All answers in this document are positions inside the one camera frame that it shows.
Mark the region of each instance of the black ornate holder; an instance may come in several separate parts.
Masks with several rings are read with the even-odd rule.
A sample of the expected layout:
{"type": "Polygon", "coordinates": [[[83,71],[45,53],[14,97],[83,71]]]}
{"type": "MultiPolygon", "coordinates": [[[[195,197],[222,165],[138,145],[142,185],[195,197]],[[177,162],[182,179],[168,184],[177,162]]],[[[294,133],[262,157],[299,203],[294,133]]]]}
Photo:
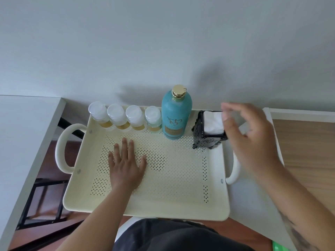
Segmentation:
{"type": "Polygon", "coordinates": [[[193,149],[198,147],[205,147],[212,149],[215,145],[221,143],[221,141],[225,141],[228,139],[226,132],[218,135],[205,135],[204,132],[204,111],[199,111],[198,118],[195,122],[195,126],[193,126],[193,149]]]}

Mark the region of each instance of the tray handle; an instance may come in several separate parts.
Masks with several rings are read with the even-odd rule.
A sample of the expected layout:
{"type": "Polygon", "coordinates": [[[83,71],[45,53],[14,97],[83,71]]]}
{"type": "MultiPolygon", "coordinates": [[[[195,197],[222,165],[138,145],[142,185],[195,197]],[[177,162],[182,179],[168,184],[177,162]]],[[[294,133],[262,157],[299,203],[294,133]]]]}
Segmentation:
{"type": "Polygon", "coordinates": [[[233,184],[234,182],[237,181],[237,179],[240,176],[240,172],[241,172],[241,164],[240,162],[237,160],[237,156],[235,155],[235,153],[233,152],[233,165],[232,165],[232,173],[229,177],[226,178],[226,183],[228,185],[233,184]]]}
{"type": "Polygon", "coordinates": [[[59,139],[56,144],[56,150],[55,150],[55,158],[56,158],[56,164],[63,173],[72,174],[74,171],[74,167],[69,167],[68,164],[65,161],[65,146],[67,139],[70,134],[73,133],[75,130],[81,130],[84,133],[87,130],[87,127],[83,124],[77,123],[68,126],[59,136],[59,139]]]}

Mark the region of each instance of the small bottle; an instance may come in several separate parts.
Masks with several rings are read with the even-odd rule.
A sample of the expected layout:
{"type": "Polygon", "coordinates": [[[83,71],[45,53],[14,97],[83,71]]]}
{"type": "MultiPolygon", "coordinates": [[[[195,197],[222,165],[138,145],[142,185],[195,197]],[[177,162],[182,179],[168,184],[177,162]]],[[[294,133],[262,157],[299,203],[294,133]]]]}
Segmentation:
{"type": "Polygon", "coordinates": [[[145,109],[145,119],[148,123],[148,130],[158,133],[162,129],[161,111],[156,106],[149,106],[145,109]]]}
{"type": "Polygon", "coordinates": [[[131,129],[130,123],[126,117],[126,113],[119,104],[110,105],[107,108],[107,114],[113,121],[117,129],[122,132],[127,132],[131,129]]]}
{"type": "Polygon", "coordinates": [[[107,108],[102,102],[95,101],[91,103],[88,107],[88,111],[100,126],[108,131],[115,129],[111,119],[108,117],[107,108]]]}
{"type": "Polygon", "coordinates": [[[144,113],[140,109],[139,106],[132,105],[129,106],[126,110],[126,116],[128,118],[128,121],[130,122],[130,125],[133,127],[136,131],[144,131],[146,128],[146,122],[144,113]]]}
{"type": "Polygon", "coordinates": [[[192,110],[192,99],[186,88],[175,85],[162,100],[162,129],[169,139],[183,136],[192,110]]]}

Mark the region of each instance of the gold bottle cap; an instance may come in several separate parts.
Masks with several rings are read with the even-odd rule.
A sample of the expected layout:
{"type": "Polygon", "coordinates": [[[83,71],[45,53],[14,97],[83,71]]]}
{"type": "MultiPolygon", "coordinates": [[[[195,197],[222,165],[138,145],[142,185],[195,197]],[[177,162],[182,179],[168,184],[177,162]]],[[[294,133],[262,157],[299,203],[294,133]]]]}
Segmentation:
{"type": "Polygon", "coordinates": [[[186,88],[183,85],[175,85],[172,88],[172,95],[176,98],[182,98],[186,94],[186,88]]]}

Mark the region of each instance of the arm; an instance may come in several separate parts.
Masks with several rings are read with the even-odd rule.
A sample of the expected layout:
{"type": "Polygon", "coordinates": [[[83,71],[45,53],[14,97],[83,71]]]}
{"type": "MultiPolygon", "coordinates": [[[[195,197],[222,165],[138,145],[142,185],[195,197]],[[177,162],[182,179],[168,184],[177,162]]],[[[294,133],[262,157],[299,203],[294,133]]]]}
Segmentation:
{"type": "Polygon", "coordinates": [[[279,160],[273,126],[261,109],[222,103],[222,121],[241,164],[268,193],[298,251],[335,250],[335,216],[279,160]],[[239,111],[250,131],[242,135],[229,111],[239,111]]]}
{"type": "Polygon", "coordinates": [[[122,139],[122,156],[119,145],[114,146],[114,155],[108,154],[111,192],[86,220],[61,244],[58,250],[112,250],[123,213],[130,195],[141,183],[146,157],[136,165],[134,142],[122,139]]]}

